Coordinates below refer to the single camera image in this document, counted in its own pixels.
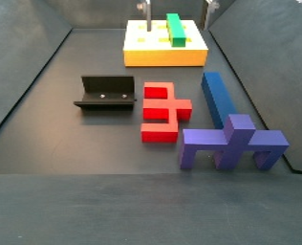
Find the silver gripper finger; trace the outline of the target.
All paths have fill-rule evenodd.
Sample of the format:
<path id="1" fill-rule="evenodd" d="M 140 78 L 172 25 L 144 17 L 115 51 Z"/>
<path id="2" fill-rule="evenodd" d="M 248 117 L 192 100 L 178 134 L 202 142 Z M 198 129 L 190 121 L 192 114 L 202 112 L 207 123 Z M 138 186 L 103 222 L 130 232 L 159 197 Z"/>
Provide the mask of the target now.
<path id="1" fill-rule="evenodd" d="M 136 9 L 143 12 L 147 22 L 147 31 L 151 31 L 151 0 L 140 0 Z"/>
<path id="2" fill-rule="evenodd" d="M 218 0 L 204 0 L 206 2 L 206 16 L 204 16 L 204 29 L 210 25 L 210 17 L 214 11 L 220 7 Z"/>

